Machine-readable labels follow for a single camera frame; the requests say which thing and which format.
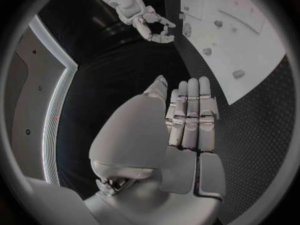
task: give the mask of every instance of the perforated metal panel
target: perforated metal panel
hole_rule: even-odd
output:
[[[226,198],[220,219],[228,224],[245,212],[268,188],[289,148],[294,126],[295,92],[288,60],[254,90],[228,106],[215,76],[201,55],[182,36],[180,0],[165,0],[166,16],[177,24],[175,45],[191,77],[207,76],[216,96],[216,153],[226,175]]]

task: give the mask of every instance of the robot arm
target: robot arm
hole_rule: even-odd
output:
[[[171,43],[173,35],[168,34],[168,28],[175,28],[175,24],[157,14],[152,6],[145,6],[143,0],[102,0],[114,8],[120,20],[133,25],[147,41],[156,43]],[[164,29],[160,34],[152,34],[147,23],[161,23]]]

